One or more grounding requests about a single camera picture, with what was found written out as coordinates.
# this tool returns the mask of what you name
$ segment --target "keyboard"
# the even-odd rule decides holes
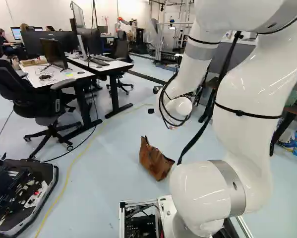
[[[93,58],[97,59],[97,60],[104,60],[104,61],[115,61],[115,59],[109,58],[109,57],[105,57],[105,56],[93,56]]]
[[[95,58],[90,58],[89,60],[91,62],[93,62],[93,63],[96,63],[96,64],[100,65],[100,66],[108,66],[108,65],[110,65],[109,63],[105,63],[104,61],[99,60],[99,59],[95,59]]]

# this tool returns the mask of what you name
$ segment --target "white desk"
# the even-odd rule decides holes
[[[76,55],[68,55],[67,58],[69,60],[72,60],[72,61],[76,62],[76,63],[82,64],[84,66],[88,66],[88,62],[84,61],[81,58],[77,59]],[[124,67],[132,68],[134,66],[133,63],[126,63],[126,62],[123,62],[123,61],[120,61],[120,60],[105,61],[105,63],[108,63],[110,65],[101,66],[101,65],[98,65],[96,63],[90,62],[89,67],[92,68],[93,70],[98,71],[98,72],[106,72],[106,71],[114,70],[114,69],[122,69]]]
[[[33,85],[34,88],[39,88],[39,87],[43,87],[46,85],[55,84],[55,83],[58,83],[60,81],[70,79],[70,78],[81,79],[81,78],[86,78],[89,76],[94,76],[93,73],[90,73],[84,69],[81,69],[71,63],[68,63],[68,67],[70,69],[66,69],[62,72],[60,72],[62,70],[61,68],[59,68],[57,66],[53,66],[53,65],[51,65],[49,68],[47,68],[46,70],[44,70],[42,72],[41,72],[41,70],[46,67],[45,64],[44,64],[44,66],[32,65],[32,66],[24,67],[21,64],[19,66],[23,72],[28,73],[28,75],[27,75],[28,81]],[[52,78],[41,80],[41,79],[39,79],[39,77],[42,74],[52,74],[53,76],[52,76]]]
[[[60,72],[61,68],[53,65],[48,67],[43,72],[41,72],[41,70],[46,67],[45,64],[44,66],[42,65],[33,65],[33,66],[27,66],[27,67],[24,67],[22,65],[19,65],[19,66],[22,69],[22,71],[28,73],[27,75],[28,81],[33,85],[34,88],[39,88],[46,85],[52,85],[60,81],[64,81],[66,79],[71,79],[71,78],[77,79],[73,87],[74,87],[76,99],[80,108],[80,113],[83,120],[83,126],[65,135],[64,136],[65,139],[70,140],[73,137],[77,136],[78,134],[81,134],[86,130],[102,123],[102,120],[100,119],[91,121],[90,114],[89,114],[89,106],[84,96],[85,83],[86,81],[91,80],[91,78],[95,77],[93,73],[83,70],[71,63],[68,63],[68,67],[70,69],[66,69],[62,72]],[[51,79],[41,80],[39,79],[39,76],[42,75],[42,73],[52,74],[53,77]]]
[[[134,66],[133,63],[126,63],[120,60],[115,61],[106,61],[106,63],[110,64],[107,66],[100,66],[96,63],[88,62],[77,58],[76,55],[68,55],[67,59],[69,59],[73,64],[94,73],[95,75],[109,75],[110,76],[110,92],[111,92],[111,100],[112,100],[112,111],[105,115],[105,118],[110,118],[127,108],[133,106],[132,103],[126,104],[122,107],[119,106],[119,96],[118,96],[118,85],[117,78],[123,75],[124,72],[127,72],[130,68]]]

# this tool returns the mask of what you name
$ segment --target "mouse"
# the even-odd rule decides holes
[[[47,79],[47,78],[50,78],[50,77],[51,77],[50,75],[44,74],[44,75],[40,75],[39,79]]]

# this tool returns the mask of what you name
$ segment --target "black tape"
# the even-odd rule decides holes
[[[216,106],[218,106],[219,108],[226,110],[230,113],[235,113],[238,117],[242,117],[242,116],[247,116],[247,117],[251,117],[251,118],[261,118],[261,119],[278,119],[281,118],[282,115],[279,116],[264,116],[264,115],[258,115],[258,114],[252,114],[252,113],[246,113],[242,110],[235,110],[235,109],[231,109],[231,108],[227,108],[225,106],[222,106],[220,104],[218,104],[217,102],[214,103]]]

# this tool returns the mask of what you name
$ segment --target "black desk leg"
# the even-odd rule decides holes
[[[111,100],[113,110],[105,115],[105,118],[108,119],[130,107],[133,106],[133,103],[126,104],[122,107],[119,107],[119,96],[118,96],[118,85],[115,75],[110,75],[110,86],[111,86]]]
[[[83,120],[83,126],[78,128],[77,130],[74,130],[73,132],[67,134],[64,136],[65,139],[70,140],[74,138],[75,136],[85,132],[86,130],[93,128],[97,126],[98,124],[102,123],[101,119],[91,121],[90,118],[90,111],[89,111],[89,105],[87,104],[87,101],[84,96],[83,87],[79,84],[76,84],[74,86],[74,91],[77,97],[77,102],[80,108],[82,120]]]
[[[293,113],[287,113],[284,120],[282,123],[279,125],[277,130],[274,132],[271,145],[270,145],[270,150],[269,150],[269,155],[273,156],[274,154],[274,145],[277,143],[281,135],[285,132],[287,127],[292,123],[292,121],[295,119],[296,114]]]

